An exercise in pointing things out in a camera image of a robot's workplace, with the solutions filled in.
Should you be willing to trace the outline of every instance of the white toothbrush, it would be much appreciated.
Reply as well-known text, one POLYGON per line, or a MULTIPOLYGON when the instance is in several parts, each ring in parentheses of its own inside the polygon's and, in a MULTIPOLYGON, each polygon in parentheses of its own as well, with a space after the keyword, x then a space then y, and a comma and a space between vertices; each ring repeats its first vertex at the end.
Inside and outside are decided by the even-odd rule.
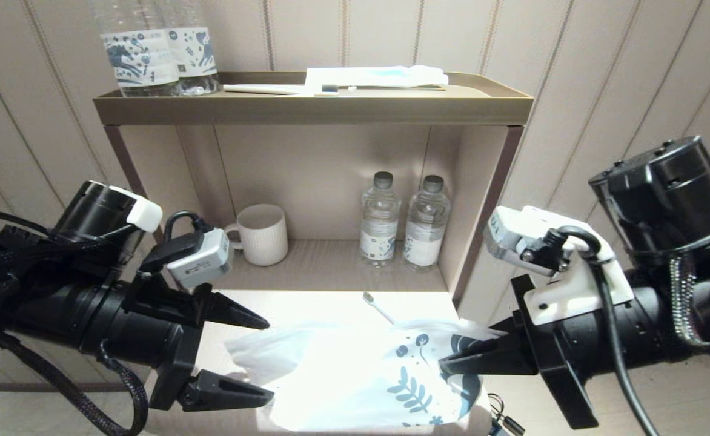
POLYGON ((376 301, 374 301, 374 296, 369 294, 368 292, 363 292, 363 300, 366 301, 366 303, 369 304, 369 306, 374 307, 374 309, 377 309, 377 312, 380 312, 380 314, 385 317, 385 320, 390 321, 391 325, 394 325, 396 323, 396 320, 393 319, 390 315, 388 315, 387 312, 385 312, 382 307, 380 307, 376 301))

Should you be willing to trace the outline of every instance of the black cable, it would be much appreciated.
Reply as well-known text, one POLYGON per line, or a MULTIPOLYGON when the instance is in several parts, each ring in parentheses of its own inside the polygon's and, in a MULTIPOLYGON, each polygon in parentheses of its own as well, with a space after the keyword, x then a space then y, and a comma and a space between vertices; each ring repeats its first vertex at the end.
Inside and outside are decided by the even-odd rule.
POLYGON ((121 365, 114 358, 110 357, 105 350, 106 339, 99 345, 97 360, 108 369, 119 374, 121 381, 131 395, 131 402, 134 406, 134 419, 131 428, 123 428, 117 422, 105 414, 96 404, 94 404, 83 392, 72 383, 72 380, 51 365, 46 359, 34 353, 34 351, 21 345, 17 337, 11 336, 0 329, 0 348, 11 351, 23 364, 35 370, 48 383, 50 383, 60 394, 67 398, 83 416, 85 416, 96 428, 108 436, 137 436, 142 431, 148 420, 148 397, 142 380, 134 372, 121 365))
POLYGON ((194 227, 195 231, 207 233, 212 230, 212 226, 205 223, 203 218, 198 216, 196 213, 193 213, 190 210, 178 210, 167 218, 167 223, 164 225, 164 242, 172 240, 172 229, 174 227, 174 223, 184 216, 191 218, 191 225, 194 227))
POLYGON ((696 265, 692 253, 670 258, 670 300, 675 333, 693 351, 710 354, 710 340, 705 340, 695 326, 694 304, 696 265))
POLYGON ((643 428, 643 432, 648 436, 658 436, 659 433, 657 429, 651 423, 651 419, 649 419, 648 414, 646 414, 643 404, 638 400, 638 395, 635 394, 635 389, 632 387, 632 381, 629 380, 629 375, 627 375, 622 343, 621 340, 619 340, 619 331, 616 329, 616 314, 613 309, 613 301, 611 300, 608 282, 605 281, 605 274, 602 271, 602 265, 589 264, 589 268, 592 271, 592 276, 595 277, 595 284, 598 286, 600 298, 602 299, 602 314, 605 320, 608 342, 611 345, 616 379, 618 379, 622 393, 627 399, 627 403, 629 403, 629 408, 632 409, 632 413, 635 415, 635 418, 638 419, 640 427, 643 428))
POLYGON ((133 224, 127 224, 120 229, 103 234, 95 240, 68 243, 67 245, 48 243, 48 245, 25 246, 25 248, 0 251, 0 271, 12 268, 18 264, 20 260, 45 259, 46 257, 95 250, 105 246, 112 237, 120 236, 133 231, 136 231, 136 227, 133 224))
POLYGON ((561 234, 577 237, 587 243, 588 251, 580 252, 582 258, 587 262, 592 276, 595 278, 600 300, 602 301, 602 315, 605 321, 605 334, 608 336, 608 342, 611 346, 611 356, 613 357, 613 367, 616 374, 616 379, 619 381, 619 387, 629 403, 629 408, 632 409, 632 414, 635 419, 638 419, 640 427, 647 436, 659 436, 657 429, 651 423, 648 414, 646 414, 643 404, 638 400, 638 395, 635 393, 635 388, 632 387, 632 381, 627 375, 627 367, 624 362, 624 350, 622 350, 622 342, 619 339, 619 331, 616 329, 616 313, 611 299, 611 291, 608 282, 605 280, 605 273, 602 265, 596 262, 597 254, 600 251, 601 245, 598 238, 584 229, 576 226, 563 226, 557 229, 561 234))
POLYGON ((583 259, 591 259, 592 257, 597 256, 600 251, 601 245, 598 238, 580 227, 561 226, 557 229, 557 231, 566 236, 577 237, 589 246, 587 251, 579 251, 579 254, 582 255, 583 259))
POLYGON ((500 420, 503 417, 503 411, 505 410, 505 402, 498 394, 487 394, 487 397, 498 402, 500 409, 497 411, 498 413, 496 414, 496 421, 500 420))
POLYGON ((0 212, 0 220, 8 221, 9 223, 15 223, 15 224, 18 224, 19 226, 27 227, 29 229, 36 231, 36 232, 40 232, 41 234, 44 234, 44 235, 48 235, 48 232, 50 232, 44 226, 41 226, 37 223, 33 223, 32 221, 20 218, 19 216, 11 215, 10 213, 0 212))

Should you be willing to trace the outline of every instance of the ceramic mug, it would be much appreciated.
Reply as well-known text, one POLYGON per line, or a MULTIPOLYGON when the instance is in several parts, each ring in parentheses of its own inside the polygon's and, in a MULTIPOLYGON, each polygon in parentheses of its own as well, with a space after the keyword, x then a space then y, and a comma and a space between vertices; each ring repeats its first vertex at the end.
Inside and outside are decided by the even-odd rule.
POLYGON ((242 250, 253 265, 269 266, 285 259, 288 254, 288 229, 285 212, 273 204, 256 204, 236 216, 236 223, 225 227, 225 232, 239 232, 242 242, 231 242, 242 250))

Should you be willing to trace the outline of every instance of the leaf print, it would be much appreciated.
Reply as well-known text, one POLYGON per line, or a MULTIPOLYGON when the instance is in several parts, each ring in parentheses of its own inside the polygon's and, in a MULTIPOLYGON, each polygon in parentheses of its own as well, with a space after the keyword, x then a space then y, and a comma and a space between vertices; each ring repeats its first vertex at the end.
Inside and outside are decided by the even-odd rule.
POLYGON ((429 413, 428 406, 433 399, 433 395, 428 395, 425 403, 422 403, 422 399, 425 396, 425 385, 418 384, 417 379, 414 377, 410 379, 405 366, 401 367, 401 379, 399 380, 399 384, 397 384, 397 386, 391 386, 387 390, 389 394, 398 394, 399 392, 407 391, 407 394, 396 395, 396 401, 404 403, 404 408, 411 408, 411 414, 419 411, 429 413))

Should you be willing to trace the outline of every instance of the white plastic bag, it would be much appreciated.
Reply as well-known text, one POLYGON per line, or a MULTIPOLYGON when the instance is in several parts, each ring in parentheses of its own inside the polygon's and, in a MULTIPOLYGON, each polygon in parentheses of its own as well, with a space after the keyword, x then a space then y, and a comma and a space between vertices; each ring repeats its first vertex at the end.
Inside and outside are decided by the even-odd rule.
POLYGON ((413 427, 455 422, 482 391, 477 375, 449 375, 438 361, 497 333, 466 321, 396 326, 302 325, 227 342, 250 382, 274 392, 264 408, 291 431, 413 427))

